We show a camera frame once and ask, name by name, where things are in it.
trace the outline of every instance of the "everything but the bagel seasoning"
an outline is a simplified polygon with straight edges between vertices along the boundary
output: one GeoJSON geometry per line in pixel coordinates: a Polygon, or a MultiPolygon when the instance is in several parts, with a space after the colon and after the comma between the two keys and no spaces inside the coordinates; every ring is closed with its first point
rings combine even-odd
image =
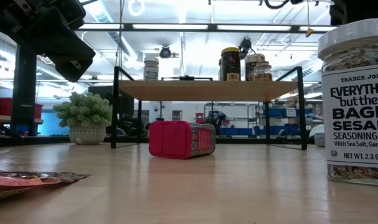
{"type": "Polygon", "coordinates": [[[318,56],[328,176],[378,185],[378,19],[328,32],[318,56]]]}

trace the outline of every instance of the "potted plant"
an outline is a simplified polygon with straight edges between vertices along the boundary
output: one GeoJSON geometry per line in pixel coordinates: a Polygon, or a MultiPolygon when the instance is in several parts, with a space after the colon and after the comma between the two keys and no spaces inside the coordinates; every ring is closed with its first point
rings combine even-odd
{"type": "Polygon", "coordinates": [[[53,106],[60,127],[70,127],[70,140],[75,144],[99,144],[106,136],[106,127],[111,125],[112,110],[108,100],[99,94],[72,93],[71,102],[53,106]]]}

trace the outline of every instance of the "wooden shelf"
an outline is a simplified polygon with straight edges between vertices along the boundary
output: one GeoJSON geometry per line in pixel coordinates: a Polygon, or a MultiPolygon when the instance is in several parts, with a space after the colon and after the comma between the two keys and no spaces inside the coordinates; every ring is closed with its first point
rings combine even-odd
{"type": "Polygon", "coordinates": [[[269,102],[298,88],[297,82],[120,81],[138,100],[269,102]]]}
{"type": "MultiPolygon", "coordinates": [[[[8,123],[11,121],[11,116],[4,116],[4,115],[0,115],[0,122],[1,123],[8,123]]],[[[35,123],[38,123],[38,124],[43,124],[44,120],[42,119],[35,119],[35,123]]]]}

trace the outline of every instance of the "red container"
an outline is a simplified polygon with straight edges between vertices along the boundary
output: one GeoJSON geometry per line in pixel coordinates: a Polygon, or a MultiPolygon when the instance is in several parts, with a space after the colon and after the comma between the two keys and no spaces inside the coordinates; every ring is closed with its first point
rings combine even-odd
{"type": "Polygon", "coordinates": [[[188,159],[215,151],[215,128],[211,124],[185,121],[155,121],[149,130],[149,151],[153,156],[188,159]]]}
{"type": "MultiPolygon", "coordinates": [[[[43,105],[35,104],[35,119],[42,117],[43,105]]],[[[12,98],[0,98],[0,115],[12,116],[13,100],[12,98]]]]}

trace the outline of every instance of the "green succulent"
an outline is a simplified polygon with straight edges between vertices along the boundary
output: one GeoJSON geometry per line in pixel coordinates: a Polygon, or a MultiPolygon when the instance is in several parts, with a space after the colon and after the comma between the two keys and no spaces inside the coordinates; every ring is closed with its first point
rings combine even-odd
{"type": "Polygon", "coordinates": [[[61,105],[53,106],[57,117],[61,119],[60,127],[88,127],[91,125],[110,126],[112,109],[108,100],[103,100],[99,94],[87,95],[73,92],[70,96],[71,102],[63,102],[61,105]]]}

